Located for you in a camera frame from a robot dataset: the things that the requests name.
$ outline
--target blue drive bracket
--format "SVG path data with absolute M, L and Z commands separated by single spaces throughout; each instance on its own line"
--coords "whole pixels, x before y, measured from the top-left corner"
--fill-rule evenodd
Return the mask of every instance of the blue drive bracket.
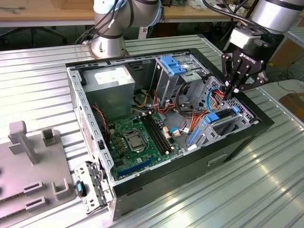
M 172 75 L 182 75 L 187 71 L 179 65 L 178 61 L 174 60 L 172 56 L 161 57 L 161 62 L 171 72 Z
M 205 120 L 207 121 L 207 123 L 211 123 L 211 122 L 214 122 L 216 120 L 219 120 L 219 117 L 216 113 L 210 113 L 210 114 L 205 116 Z

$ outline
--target blue button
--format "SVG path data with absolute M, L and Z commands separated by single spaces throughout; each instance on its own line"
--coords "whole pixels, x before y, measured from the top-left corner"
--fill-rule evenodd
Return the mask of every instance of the blue button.
M 232 110 L 233 110 L 235 113 L 239 113 L 239 108 L 236 107 L 236 106 L 233 106 L 233 107 L 232 107 Z
M 82 190 L 81 183 L 78 183 L 78 184 L 77 184 L 77 189 L 78 189 L 78 191 L 81 191 L 81 190 Z
M 161 57 L 161 61 L 172 75 L 181 75 L 187 72 L 187 70 L 181 68 L 178 61 L 176 61 L 172 56 Z

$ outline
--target table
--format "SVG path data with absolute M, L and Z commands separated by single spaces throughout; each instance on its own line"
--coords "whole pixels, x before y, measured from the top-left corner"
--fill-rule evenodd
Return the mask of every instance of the table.
M 221 69 L 221 52 L 198 36 L 126 42 L 131 55 L 193 47 Z M 7 140 L 5 125 L 10 121 L 25 120 L 29 134 L 53 126 L 61 133 L 74 183 L 73 169 L 90 158 L 64 64 L 90 59 L 82 45 L 0 52 L 0 143 Z M 296 91 L 304 88 L 288 82 Z M 234 160 L 158 200 L 112 222 L 107 208 L 87 217 L 77 197 L 13 227 L 303 227 L 304 125 L 270 96 L 277 91 L 286 93 L 276 84 L 246 92 L 275 121 L 271 129 Z
M 0 27 L 31 27 L 94 24 L 93 9 L 61 9 L 56 0 L 11 0 L 0 4 L 4 7 L 26 6 L 20 14 L 1 10 Z M 228 17 L 209 9 L 197 11 L 191 6 L 165 7 L 166 22 L 222 21 Z

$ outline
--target aluminum table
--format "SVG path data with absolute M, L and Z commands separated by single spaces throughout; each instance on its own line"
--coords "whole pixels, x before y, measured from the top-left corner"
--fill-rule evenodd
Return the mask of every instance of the aluminum table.
M 131 55 L 194 47 L 221 68 L 221 52 L 198 36 L 130 40 L 126 47 Z M 12 121 L 26 121 L 29 134 L 53 126 L 61 133 L 74 182 L 73 169 L 90 157 L 72 108 L 64 64 L 90 59 L 81 45 L 0 52 L 0 143 L 8 140 Z M 246 94 L 274 126 L 234 160 L 206 175 L 115 222 L 107 208 L 87 217 L 77 197 L 13 227 L 303 227 L 303 123 L 269 90 Z

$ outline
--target blue plastic latch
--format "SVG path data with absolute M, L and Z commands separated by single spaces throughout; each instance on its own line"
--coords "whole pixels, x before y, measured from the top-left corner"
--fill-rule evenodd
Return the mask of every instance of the blue plastic latch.
M 194 139 L 196 138 L 196 136 L 198 135 L 199 132 L 200 132 L 200 128 L 198 127 L 198 128 L 196 129 L 194 135 L 193 135 L 192 138 L 190 139 L 190 141 L 189 141 L 189 143 L 188 143 L 188 146 L 190 146 L 190 145 L 193 143 Z
M 233 106 L 233 107 L 232 107 L 232 110 L 233 110 L 235 113 L 239 113 L 239 108 L 236 107 L 236 106 Z
M 216 115 L 216 113 L 210 113 L 207 116 L 205 116 L 205 120 L 207 121 L 207 123 L 211 123 L 218 119 L 219 119 L 219 117 L 218 117 L 218 115 Z
M 81 183 L 78 183 L 78 184 L 77 184 L 77 189 L 78 189 L 78 191 L 81 191 L 81 190 L 82 190 Z
M 161 57 L 162 63 L 170 70 L 172 75 L 185 74 L 187 71 L 179 65 L 178 61 L 174 60 L 172 56 Z

